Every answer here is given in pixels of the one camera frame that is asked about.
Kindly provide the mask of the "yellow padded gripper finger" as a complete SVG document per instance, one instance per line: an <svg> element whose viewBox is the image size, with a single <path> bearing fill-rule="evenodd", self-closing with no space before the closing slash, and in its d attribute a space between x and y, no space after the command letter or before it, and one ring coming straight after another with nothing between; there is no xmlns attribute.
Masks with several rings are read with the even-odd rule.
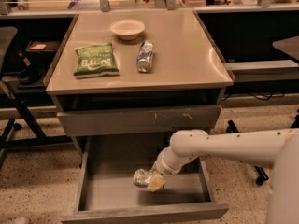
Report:
<svg viewBox="0 0 299 224"><path fill-rule="evenodd" d="M164 177L157 172L149 173L149 183L147 185L147 189L151 192L156 192L161 189L165 184Z"/></svg>

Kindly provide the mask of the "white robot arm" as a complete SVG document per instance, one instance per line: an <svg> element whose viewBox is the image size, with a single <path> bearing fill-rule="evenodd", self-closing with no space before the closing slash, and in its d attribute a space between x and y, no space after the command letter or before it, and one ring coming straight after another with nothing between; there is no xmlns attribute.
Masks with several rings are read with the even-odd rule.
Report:
<svg viewBox="0 0 299 224"><path fill-rule="evenodd" d="M215 156L273 170L266 224L299 224L299 129L209 135L202 130L174 133L152 167L148 189L198 157Z"/></svg>

